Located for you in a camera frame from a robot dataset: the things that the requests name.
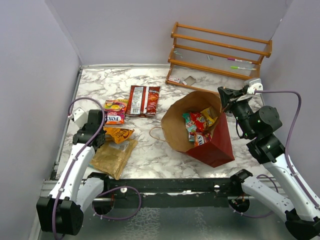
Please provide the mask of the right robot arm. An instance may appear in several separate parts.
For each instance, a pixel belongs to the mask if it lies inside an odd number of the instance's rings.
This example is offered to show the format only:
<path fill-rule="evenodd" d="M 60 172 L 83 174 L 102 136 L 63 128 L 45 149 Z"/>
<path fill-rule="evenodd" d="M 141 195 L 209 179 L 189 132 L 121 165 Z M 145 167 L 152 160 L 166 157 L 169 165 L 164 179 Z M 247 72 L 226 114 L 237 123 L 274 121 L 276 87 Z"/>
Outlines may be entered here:
<path fill-rule="evenodd" d="M 264 105 L 253 111 L 249 100 L 263 92 L 260 87 L 240 90 L 219 87 L 222 109 L 231 112 L 240 126 L 248 151 L 282 187 L 286 196 L 260 182 L 247 170 L 234 174 L 229 189 L 236 195 L 248 194 L 280 217 L 297 240 L 311 240 L 320 234 L 320 199 L 300 176 L 288 153 L 274 132 L 283 124 L 275 107 Z"/>

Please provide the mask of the brown red paper bag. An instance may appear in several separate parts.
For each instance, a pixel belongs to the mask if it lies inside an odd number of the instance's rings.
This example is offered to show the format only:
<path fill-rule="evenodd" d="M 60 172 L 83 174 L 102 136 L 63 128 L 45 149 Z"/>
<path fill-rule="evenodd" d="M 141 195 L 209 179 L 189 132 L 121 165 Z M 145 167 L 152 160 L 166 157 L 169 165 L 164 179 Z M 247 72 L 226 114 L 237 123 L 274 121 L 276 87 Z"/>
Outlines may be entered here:
<path fill-rule="evenodd" d="M 195 146 L 188 140 L 184 113 L 211 108 L 217 121 L 209 128 L 211 140 Z M 234 161 L 227 118 L 222 112 L 220 98 L 212 92 L 193 91 L 173 103 L 161 119 L 164 142 L 175 151 L 193 157 L 213 168 Z"/>

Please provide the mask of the red Doritos chip bag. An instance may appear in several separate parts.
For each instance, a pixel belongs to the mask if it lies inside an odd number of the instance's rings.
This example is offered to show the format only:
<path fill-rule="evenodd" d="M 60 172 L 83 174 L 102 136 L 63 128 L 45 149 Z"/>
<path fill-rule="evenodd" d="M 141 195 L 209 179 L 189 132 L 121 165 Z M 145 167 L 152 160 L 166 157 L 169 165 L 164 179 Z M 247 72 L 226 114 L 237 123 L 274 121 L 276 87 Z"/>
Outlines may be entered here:
<path fill-rule="evenodd" d="M 131 117 L 155 117 L 160 89 L 160 86 L 132 85 L 126 115 Z"/>

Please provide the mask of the orange Fox's candy bag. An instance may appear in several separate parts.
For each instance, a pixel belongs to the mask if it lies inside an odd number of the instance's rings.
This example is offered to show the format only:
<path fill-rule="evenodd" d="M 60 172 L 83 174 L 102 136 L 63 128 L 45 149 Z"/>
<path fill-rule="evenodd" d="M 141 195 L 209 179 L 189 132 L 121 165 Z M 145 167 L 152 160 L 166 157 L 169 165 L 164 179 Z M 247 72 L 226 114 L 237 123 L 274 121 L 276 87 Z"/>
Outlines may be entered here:
<path fill-rule="evenodd" d="M 106 125 L 124 124 L 128 102 L 129 102 L 128 99 L 106 100 L 104 104 L 105 124 Z"/>

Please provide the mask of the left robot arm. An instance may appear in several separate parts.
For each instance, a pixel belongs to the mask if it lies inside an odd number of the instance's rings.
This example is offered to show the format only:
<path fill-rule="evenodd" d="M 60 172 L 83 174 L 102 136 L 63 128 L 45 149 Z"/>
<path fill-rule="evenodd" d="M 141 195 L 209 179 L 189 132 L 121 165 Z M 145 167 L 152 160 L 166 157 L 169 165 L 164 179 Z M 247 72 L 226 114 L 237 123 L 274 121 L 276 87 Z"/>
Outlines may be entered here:
<path fill-rule="evenodd" d="M 106 141 L 104 119 L 102 110 L 88 112 L 87 123 L 73 136 L 71 153 L 58 182 L 48 196 L 38 199 L 36 210 L 42 231 L 77 235 L 95 196 L 103 198 L 110 193 L 110 184 L 98 178 L 81 185 L 89 163 Z"/>

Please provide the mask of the orange yellow chip bag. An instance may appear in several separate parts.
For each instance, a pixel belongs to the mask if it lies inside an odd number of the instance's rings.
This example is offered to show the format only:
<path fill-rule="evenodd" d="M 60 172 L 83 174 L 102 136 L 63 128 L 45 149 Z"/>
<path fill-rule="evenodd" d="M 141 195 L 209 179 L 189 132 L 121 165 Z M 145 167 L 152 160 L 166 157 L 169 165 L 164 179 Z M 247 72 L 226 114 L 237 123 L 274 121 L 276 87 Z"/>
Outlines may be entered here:
<path fill-rule="evenodd" d="M 134 129 L 126 129 L 120 127 L 104 127 L 105 139 L 107 141 L 113 141 L 116 144 L 121 144 L 130 138 L 134 133 Z"/>

